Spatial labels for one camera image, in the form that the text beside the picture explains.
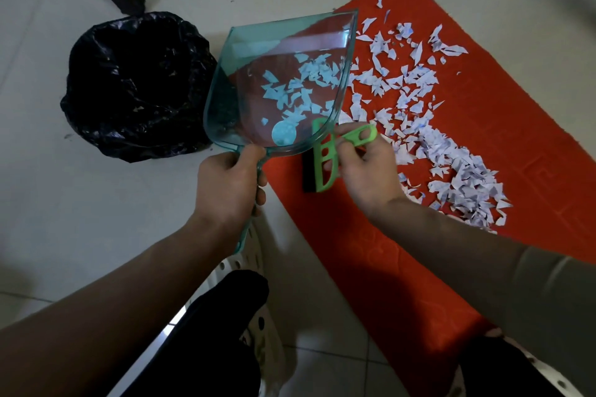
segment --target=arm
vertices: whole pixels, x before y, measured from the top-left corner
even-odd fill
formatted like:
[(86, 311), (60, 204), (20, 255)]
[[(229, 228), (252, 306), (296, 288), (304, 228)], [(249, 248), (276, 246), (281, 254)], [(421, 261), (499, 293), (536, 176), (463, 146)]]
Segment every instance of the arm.
[[(358, 125), (344, 124), (336, 133)], [(336, 146), (347, 190), (372, 224), (508, 336), (596, 395), (596, 266), (411, 202), (399, 184), (393, 148), (381, 137), (363, 158), (342, 139)]]
[[(11, 396), (108, 394), (224, 258), (255, 204), (263, 148), (225, 153), (198, 172), (197, 204), (177, 232), (74, 294), (0, 331), (0, 383)], [(265, 185), (264, 175), (259, 184)]]

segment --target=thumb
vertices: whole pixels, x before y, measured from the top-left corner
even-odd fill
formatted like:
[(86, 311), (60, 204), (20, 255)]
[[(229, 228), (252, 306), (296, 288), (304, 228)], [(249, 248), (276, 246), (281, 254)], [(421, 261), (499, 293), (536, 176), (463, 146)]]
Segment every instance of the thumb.
[(362, 159), (356, 152), (354, 145), (344, 138), (336, 138), (336, 151), (339, 157), (339, 164), (342, 167), (358, 167)]
[(246, 145), (242, 149), (238, 162), (234, 168), (252, 168), (256, 172), (257, 163), (265, 157), (265, 154), (266, 152), (262, 146)]

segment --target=tile floor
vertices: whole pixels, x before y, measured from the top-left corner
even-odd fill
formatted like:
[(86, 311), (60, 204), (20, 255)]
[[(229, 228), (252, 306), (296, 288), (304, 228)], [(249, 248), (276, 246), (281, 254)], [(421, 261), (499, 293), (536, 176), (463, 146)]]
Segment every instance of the tile floor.
[[(217, 56), (232, 25), (324, 12), (349, 0), (147, 1), (151, 10), (170, 10), (195, 24)], [(596, 156), (596, 0), (437, 1)], [(76, 136), (67, 138), (71, 129), (58, 103), (70, 48), (91, 25), (120, 13), (109, 0), (0, 0), (0, 6), (5, 326), (178, 228), (192, 208), (188, 190), (197, 166), (216, 151), (128, 165)], [(404, 395), (271, 189), (268, 198), (257, 229), (271, 283), (269, 307), (293, 371), (282, 395)], [(167, 333), (168, 328), (146, 358)]]

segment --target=hand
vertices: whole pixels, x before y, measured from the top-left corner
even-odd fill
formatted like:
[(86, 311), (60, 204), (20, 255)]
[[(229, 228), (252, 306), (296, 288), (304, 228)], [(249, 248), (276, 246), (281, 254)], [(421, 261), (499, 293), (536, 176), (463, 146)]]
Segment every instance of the hand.
[(223, 257), (234, 252), (240, 233), (251, 213), (258, 215), (265, 203), (267, 185), (264, 172), (258, 176), (257, 163), (264, 158), (261, 146), (246, 145), (240, 157), (233, 152), (211, 156), (198, 167), (197, 200), (186, 224), (193, 232), (211, 231)]
[(377, 136), (365, 145), (367, 151), (361, 157), (352, 143), (340, 137), (362, 125), (363, 123), (350, 122), (337, 126), (336, 149), (347, 191), (354, 203), (372, 221), (374, 214), (389, 201), (406, 199), (406, 195), (399, 183), (395, 153), (388, 142)]

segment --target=green brush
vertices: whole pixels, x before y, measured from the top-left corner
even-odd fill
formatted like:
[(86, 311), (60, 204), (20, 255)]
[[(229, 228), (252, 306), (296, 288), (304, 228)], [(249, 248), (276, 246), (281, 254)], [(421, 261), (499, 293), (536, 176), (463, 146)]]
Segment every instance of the green brush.
[[(321, 126), (327, 121), (327, 118), (317, 118), (312, 122), (312, 132), (315, 134)], [(369, 135), (362, 139), (360, 134), (369, 131)], [(372, 124), (361, 126), (358, 129), (342, 135), (347, 141), (355, 147), (366, 145), (377, 137), (377, 127)], [(306, 193), (328, 190), (332, 187), (338, 175), (339, 161), (335, 149), (335, 135), (331, 133), (331, 140), (321, 144), (315, 143), (311, 149), (302, 153), (302, 189)], [(331, 175), (326, 183), (323, 183), (323, 163), (332, 161)]]

